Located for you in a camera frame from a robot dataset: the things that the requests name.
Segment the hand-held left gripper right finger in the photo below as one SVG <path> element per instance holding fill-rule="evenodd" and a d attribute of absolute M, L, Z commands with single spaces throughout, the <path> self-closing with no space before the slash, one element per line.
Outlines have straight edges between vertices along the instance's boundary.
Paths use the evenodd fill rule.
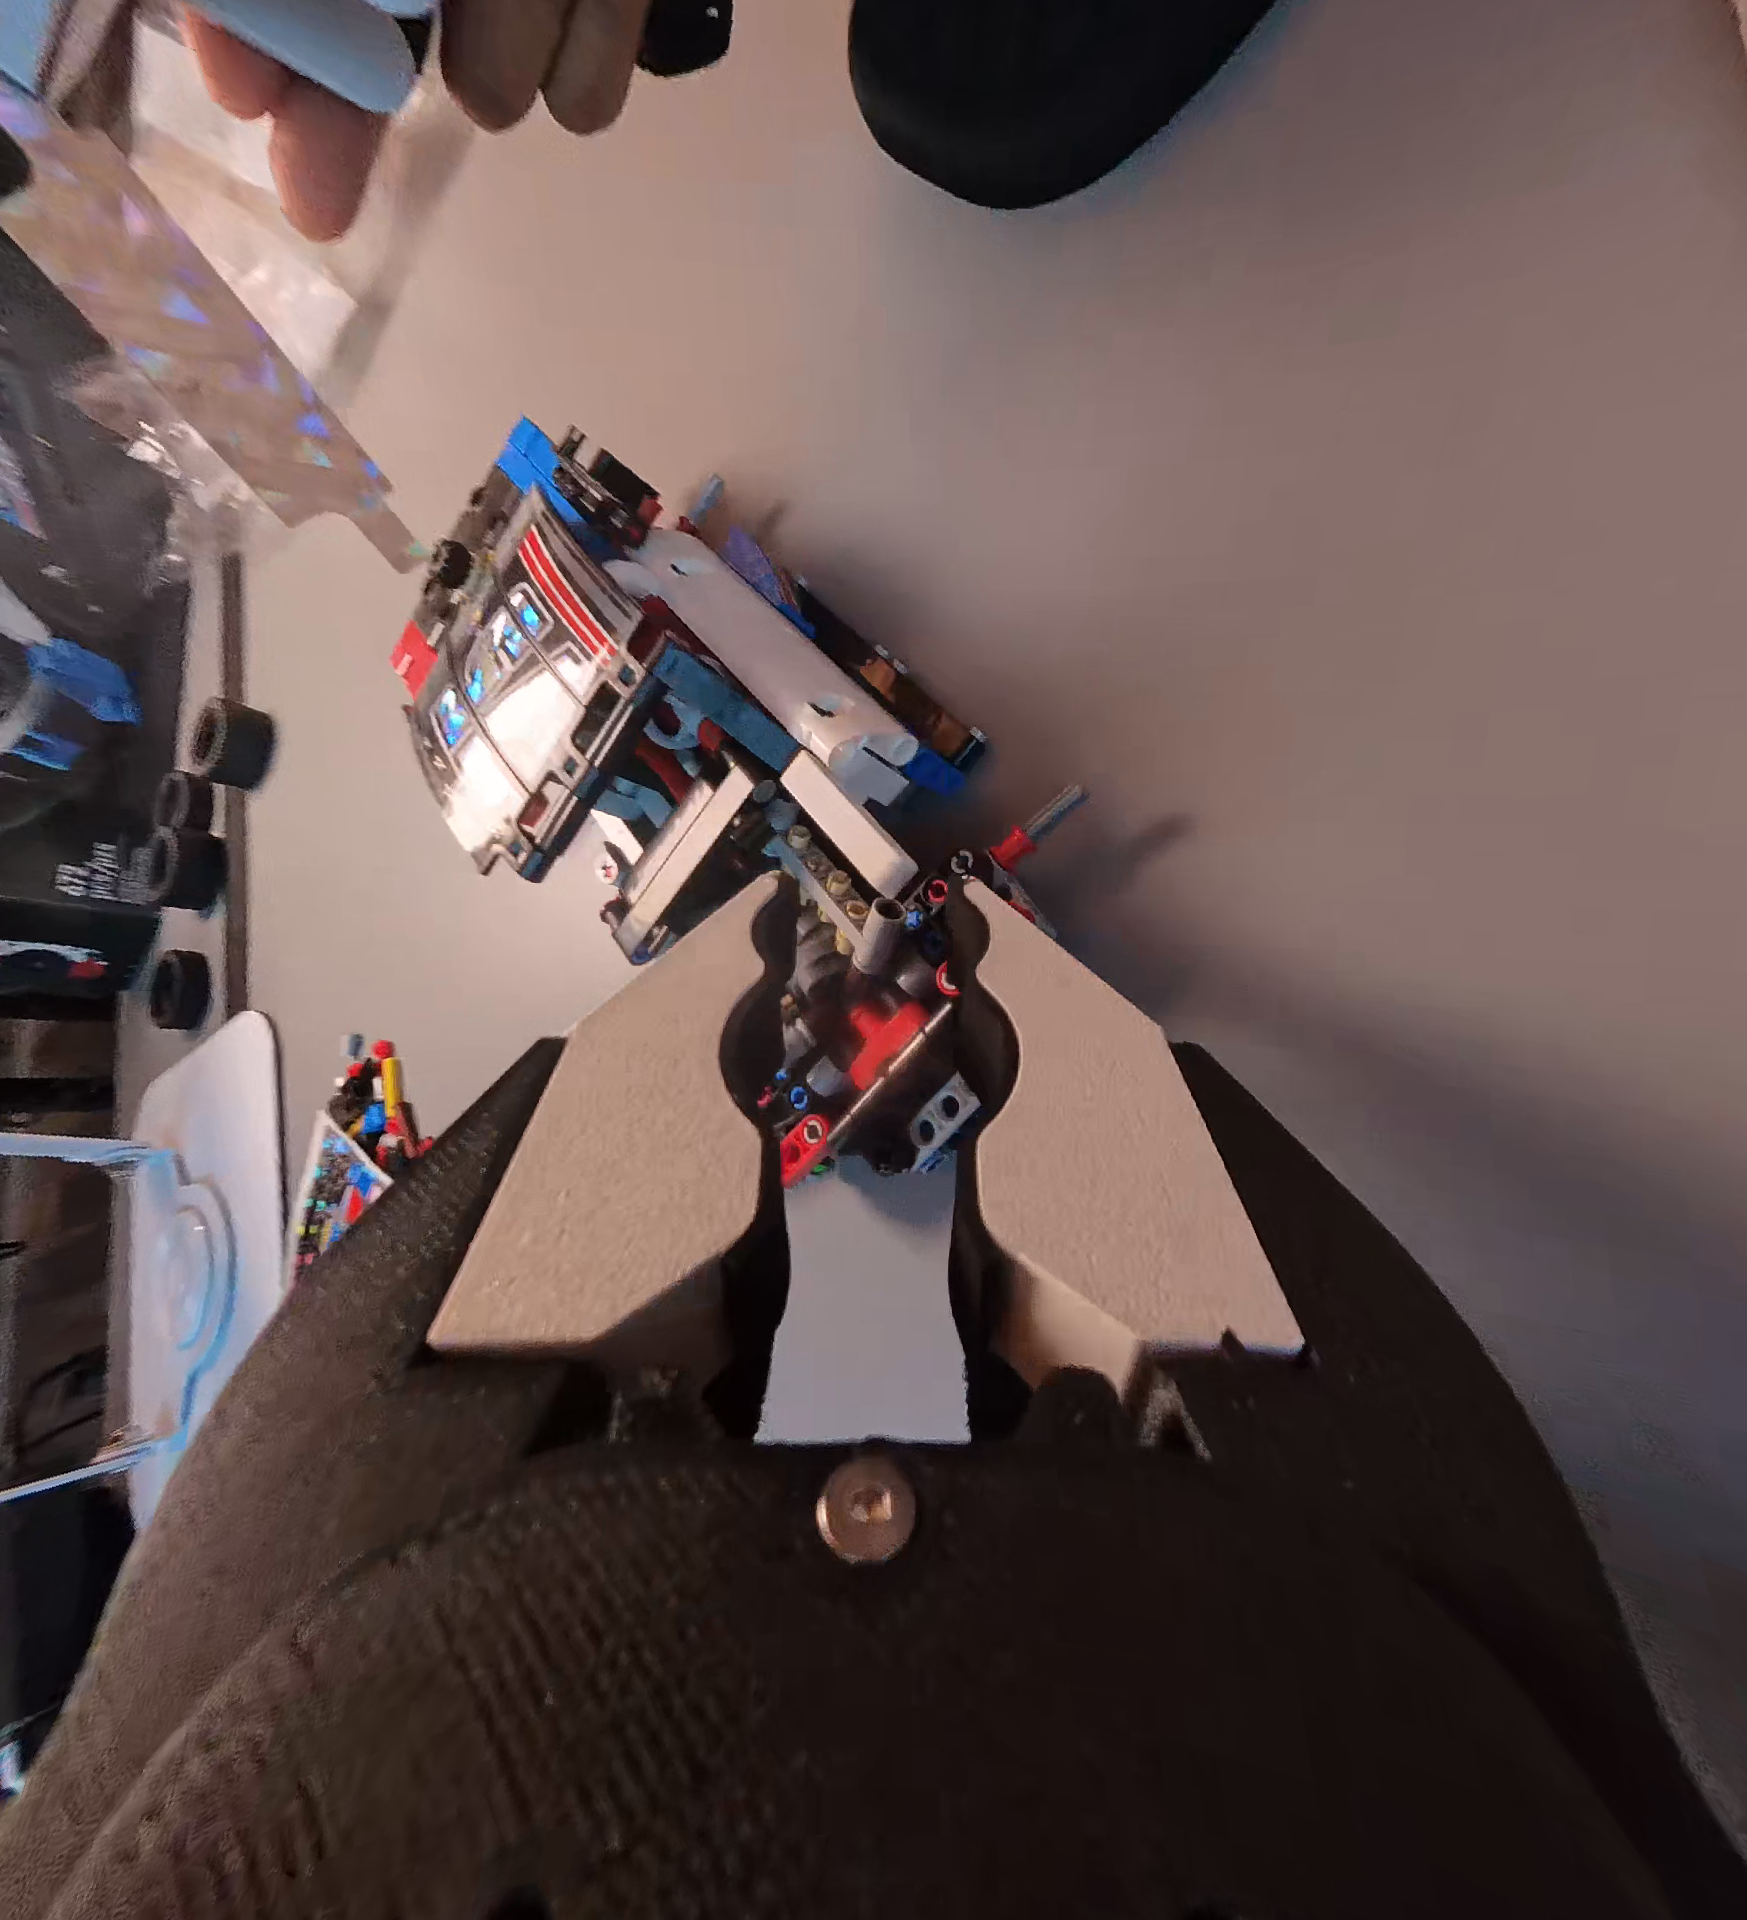
<path fill-rule="evenodd" d="M 981 882 L 957 1025 L 987 1079 L 966 1218 L 981 1344 L 1024 1381 L 1133 1401 L 1159 1362 L 1306 1338 L 1156 1022 Z"/>

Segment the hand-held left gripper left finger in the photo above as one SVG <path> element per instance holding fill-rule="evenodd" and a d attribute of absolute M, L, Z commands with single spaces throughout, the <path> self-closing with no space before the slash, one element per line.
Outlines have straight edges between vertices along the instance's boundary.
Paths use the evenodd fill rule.
<path fill-rule="evenodd" d="M 794 933 L 794 882 L 753 880 L 573 1028 L 431 1352 L 664 1371 L 721 1428 L 763 1420 L 790 1259 L 756 1094 Z"/>

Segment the holographic sticker sheet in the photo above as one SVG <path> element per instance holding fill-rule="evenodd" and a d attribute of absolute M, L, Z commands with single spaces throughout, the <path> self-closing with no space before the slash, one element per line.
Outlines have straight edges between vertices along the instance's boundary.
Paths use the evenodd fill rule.
<path fill-rule="evenodd" d="M 318 1110 L 284 1219 L 284 1284 L 295 1284 L 392 1186 L 394 1178 L 326 1110 Z"/>

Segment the peeled holographic sticker strip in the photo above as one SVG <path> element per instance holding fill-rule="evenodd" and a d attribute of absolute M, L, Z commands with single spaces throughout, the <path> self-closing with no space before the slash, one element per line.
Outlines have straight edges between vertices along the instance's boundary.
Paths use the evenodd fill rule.
<path fill-rule="evenodd" d="M 392 571 L 417 571 L 426 551 L 380 466 L 116 143 L 3 75 L 0 136 L 23 157 L 0 235 L 102 344 L 72 364 L 67 398 L 207 513 L 343 520 Z"/>

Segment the lego race car model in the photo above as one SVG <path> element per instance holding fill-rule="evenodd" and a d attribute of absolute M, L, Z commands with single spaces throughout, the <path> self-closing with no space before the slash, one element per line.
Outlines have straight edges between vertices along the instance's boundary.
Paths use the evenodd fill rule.
<path fill-rule="evenodd" d="M 926 862 L 902 828 L 964 795 L 987 734 L 740 524 L 679 516 L 596 438 L 521 418 L 434 544 L 394 648 L 420 771 L 479 873 L 539 882 L 601 836 L 601 924 L 657 962 L 753 880 L 796 890 L 780 1065 L 756 1114 L 784 1189 L 842 1158 L 925 1175 L 984 1101 L 956 1065 L 946 903 L 1017 877 L 1081 804 Z"/>

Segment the pile of loose lego pieces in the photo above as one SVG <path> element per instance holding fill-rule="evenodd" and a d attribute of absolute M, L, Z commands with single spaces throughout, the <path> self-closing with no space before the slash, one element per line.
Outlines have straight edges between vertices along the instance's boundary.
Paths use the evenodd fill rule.
<path fill-rule="evenodd" d="M 389 1181 L 411 1171 L 431 1147 L 407 1101 L 400 1050 L 386 1039 L 345 1039 L 345 1066 L 331 1084 L 326 1117 Z"/>

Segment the black lego set box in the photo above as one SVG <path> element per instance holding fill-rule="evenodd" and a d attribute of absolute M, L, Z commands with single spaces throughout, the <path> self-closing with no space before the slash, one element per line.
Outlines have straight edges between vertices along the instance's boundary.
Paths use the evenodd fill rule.
<path fill-rule="evenodd" d="M 97 354 L 0 235 L 0 995 L 116 995 L 155 938 L 190 568 L 173 489 L 63 390 Z"/>

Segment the person's right hand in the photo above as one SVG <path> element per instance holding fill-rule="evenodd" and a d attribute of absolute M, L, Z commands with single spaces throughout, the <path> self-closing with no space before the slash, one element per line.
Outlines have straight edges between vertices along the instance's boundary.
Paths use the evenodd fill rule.
<path fill-rule="evenodd" d="M 441 2 L 438 62 L 450 100 L 487 134 L 532 105 L 574 136 L 607 131 L 628 97 L 650 2 Z M 267 123 L 267 158 L 287 222 L 338 242 L 370 184 L 386 119 L 289 70 L 257 46 L 183 8 L 180 34 L 207 93 L 241 123 Z"/>

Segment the clear plastic bags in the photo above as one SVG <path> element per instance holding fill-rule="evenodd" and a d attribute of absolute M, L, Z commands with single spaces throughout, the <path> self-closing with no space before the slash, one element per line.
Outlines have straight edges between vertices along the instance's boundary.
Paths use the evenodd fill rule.
<path fill-rule="evenodd" d="M 427 105 L 394 116 L 380 171 L 343 242 L 302 238 L 277 202 L 268 126 L 237 123 L 194 88 L 194 69 L 143 75 L 133 100 L 133 167 L 194 251 L 284 347 L 326 378 L 358 319 L 380 299 L 394 228 L 411 197 L 411 147 Z"/>

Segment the white book stand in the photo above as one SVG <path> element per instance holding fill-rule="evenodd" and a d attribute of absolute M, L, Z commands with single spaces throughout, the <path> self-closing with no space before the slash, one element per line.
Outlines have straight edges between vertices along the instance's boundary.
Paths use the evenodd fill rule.
<path fill-rule="evenodd" d="M 122 1141 L 0 1131 L 0 1162 L 107 1175 L 107 1442 L 0 1507 L 125 1477 L 150 1520 L 216 1395 L 284 1300 L 281 1059 L 260 1012 L 224 1022 L 142 1094 Z"/>

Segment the black mesh pad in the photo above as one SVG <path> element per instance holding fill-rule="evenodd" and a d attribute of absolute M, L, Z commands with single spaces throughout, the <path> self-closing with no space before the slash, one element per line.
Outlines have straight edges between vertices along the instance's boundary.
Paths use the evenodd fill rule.
<path fill-rule="evenodd" d="M 1030 209 L 1115 174 L 1269 2 L 854 2 L 847 76 L 872 143 L 960 205 Z"/>

